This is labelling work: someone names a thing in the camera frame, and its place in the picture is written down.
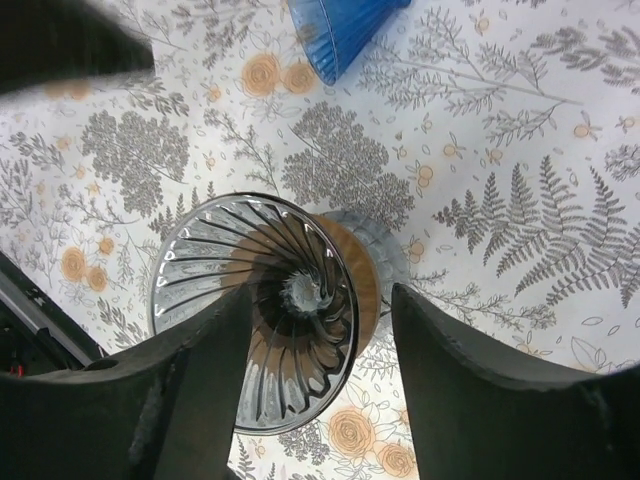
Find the white table surface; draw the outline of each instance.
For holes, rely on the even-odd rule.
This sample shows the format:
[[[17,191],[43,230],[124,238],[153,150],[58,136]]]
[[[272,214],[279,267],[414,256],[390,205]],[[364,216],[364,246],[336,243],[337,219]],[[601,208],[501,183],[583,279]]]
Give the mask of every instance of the white table surface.
[[[109,2],[157,77],[2,99],[2,250],[116,352],[149,335],[175,219],[269,192],[389,226],[427,298],[511,346],[597,373],[636,361],[640,1],[414,0],[333,88],[285,3]],[[252,480],[417,478],[412,449],[387,337],[317,421],[236,436],[230,462]]]

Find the blue cup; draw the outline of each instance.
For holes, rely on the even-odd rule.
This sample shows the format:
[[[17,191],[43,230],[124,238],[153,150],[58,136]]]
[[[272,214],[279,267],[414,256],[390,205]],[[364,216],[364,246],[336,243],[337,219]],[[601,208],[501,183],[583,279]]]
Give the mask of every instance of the blue cup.
[[[382,24],[411,0],[288,0],[298,37],[318,77],[333,85]]]

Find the orange flower print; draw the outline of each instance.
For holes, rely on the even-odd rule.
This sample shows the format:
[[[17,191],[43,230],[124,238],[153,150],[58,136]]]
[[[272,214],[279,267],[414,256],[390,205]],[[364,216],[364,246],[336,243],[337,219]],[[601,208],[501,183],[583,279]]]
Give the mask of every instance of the orange flower print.
[[[378,463],[392,477],[404,478],[415,470],[416,457],[408,448],[395,443],[386,444],[376,452]]]
[[[280,65],[271,54],[262,53],[251,58],[242,69],[244,88],[250,95],[266,97],[280,82]]]
[[[58,100],[68,93],[71,98],[79,102],[89,96],[91,84],[88,80],[51,82],[44,86],[44,93],[52,100]]]
[[[71,146],[71,138],[67,135],[65,135],[64,137],[60,137],[56,142],[56,147],[58,147],[58,150],[60,151],[69,150],[70,146]]]
[[[411,263],[414,265],[420,263],[422,255],[424,255],[424,244],[420,239],[417,239],[412,235],[411,240],[409,240],[409,245],[406,246],[405,249],[409,255],[409,261]]]
[[[216,166],[216,157],[213,156],[213,154],[211,153],[211,150],[209,150],[208,155],[206,153],[203,153],[202,158],[204,158],[204,163],[207,166],[207,168],[209,170],[213,170],[213,167]]]
[[[633,127],[640,124],[640,117],[618,117],[618,123],[616,128],[621,128],[624,133],[627,133]]]
[[[407,165],[405,168],[412,173],[409,179],[416,181],[416,193],[420,198],[423,198],[424,192],[422,190],[431,184],[433,168],[428,165],[421,165],[418,160],[413,165]]]
[[[87,283],[94,292],[102,292],[107,288],[107,272],[102,267],[91,267],[87,272]]]
[[[371,451],[375,439],[376,433],[371,420],[359,410],[341,410],[329,421],[329,440],[347,457],[364,457]]]
[[[589,118],[589,114],[584,110],[580,112],[582,114],[582,119],[584,123],[580,123],[576,125],[573,129],[573,136],[576,138],[586,138],[589,137],[592,140],[598,141],[597,132],[602,131],[602,127],[598,127],[596,125],[591,124],[591,118]]]
[[[109,237],[103,238],[98,244],[98,250],[100,250],[100,253],[102,253],[103,255],[111,255],[114,247],[115,243]]]
[[[70,282],[82,280],[86,268],[84,253],[78,247],[69,247],[62,254],[62,274]]]
[[[500,166],[500,160],[502,160],[502,157],[504,156],[501,150],[498,150],[497,148],[494,148],[492,150],[485,148],[484,151],[487,154],[487,160],[489,160],[490,164],[495,163],[496,165]]]
[[[296,95],[309,92],[316,82],[316,74],[307,63],[296,63],[289,67],[282,83],[287,90]]]

